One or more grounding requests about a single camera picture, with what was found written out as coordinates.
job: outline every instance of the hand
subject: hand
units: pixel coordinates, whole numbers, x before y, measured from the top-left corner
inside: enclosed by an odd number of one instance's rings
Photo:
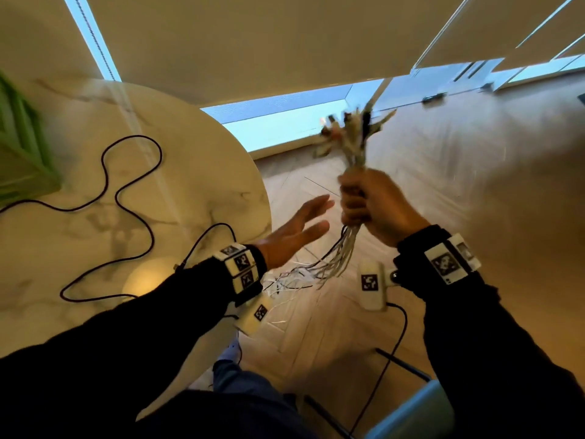
[[[344,225],[363,223],[380,242],[394,248],[401,240],[430,225],[382,171],[352,169],[338,180]]]
[[[315,197],[305,202],[283,226],[266,239],[255,243],[264,256],[268,270],[284,265],[303,246],[326,234],[329,230],[328,221],[320,221],[307,229],[305,223],[323,215],[333,204],[333,200],[329,200],[329,194]]]

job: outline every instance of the person's left arm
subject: person's left arm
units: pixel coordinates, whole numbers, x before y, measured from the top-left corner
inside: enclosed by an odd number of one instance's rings
[[[257,295],[267,269],[285,264],[328,231],[327,222],[304,226],[332,205],[328,196],[317,197],[266,239],[246,245],[258,280],[240,294],[224,261],[212,257],[175,272],[146,295],[0,359],[3,425],[21,431],[32,424],[65,431],[73,420],[131,425],[171,383],[197,339],[221,320],[230,302]]]

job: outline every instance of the herringbone floor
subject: herringbone floor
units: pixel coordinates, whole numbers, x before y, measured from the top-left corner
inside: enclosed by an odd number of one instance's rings
[[[429,221],[460,232],[483,263],[486,280],[537,343],[585,382],[585,77],[517,87],[500,95],[469,92],[445,104],[400,108],[369,143],[368,163],[402,187]],[[340,156],[314,160],[302,148],[257,161],[273,228],[305,200],[330,193],[339,202]],[[331,231],[299,252],[311,262],[337,240],[339,204],[326,214]],[[391,265],[396,251],[362,229],[350,267],[323,289],[283,291],[269,324],[242,337],[244,367],[281,391],[310,394],[350,427],[384,366],[374,347],[391,350],[403,324],[394,309],[369,313],[356,302],[360,259]],[[402,288],[391,302],[408,312],[397,356],[432,374],[422,339],[424,303]],[[391,366],[358,437],[422,386]],[[322,437],[336,434],[308,407]]]

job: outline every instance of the black sleeve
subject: black sleeve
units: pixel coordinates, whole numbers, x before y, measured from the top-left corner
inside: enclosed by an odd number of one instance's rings
[[[264,258],[248,248],[262,277]],[[257,281],[236,295],[227,268],[209,258],[146,295],[0,359],[2,429],[131,426],[228,304],[260,291]]]
[[[425,345],[455,411],[474,437],[583,434],[585,398],[500,304],[478,272],[447,285],[424,255],[450,234],[434,225],[406,238],[394,259],[401,285],[427,303]]]

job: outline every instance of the table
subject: table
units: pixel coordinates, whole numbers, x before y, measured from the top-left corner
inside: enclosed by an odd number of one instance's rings
[[[153,251],[91,274],[68,290],[70,297],[151,290],[215,222],[229,223],[241,243],[270,233],[270,206],[252,159],[198,108],[148,87],[105,80],[16,84],[40,112],[62,174],[62,190],[43,198],[55,206],[77,206],[98,195],[104,186],[99,159],[115,140],[145,134],[163,148],[161,167],[121,194],[121,202],[152,227]],[[152,143],[127,140],[106,156],[111,184],[98,203],[75,213],[24,204],[0,216],[0,356],[44,342],[121,302],[69,303],[59,298],[59,291],[91,267],[149,246],[146,228],[115,205],[113,194],[157,159]],[[188,266],[231,241],[229,229],[213,229]],[[172,384],[139,417],[213,364],[235,334],[232,323],[224,319],[197,342]]]

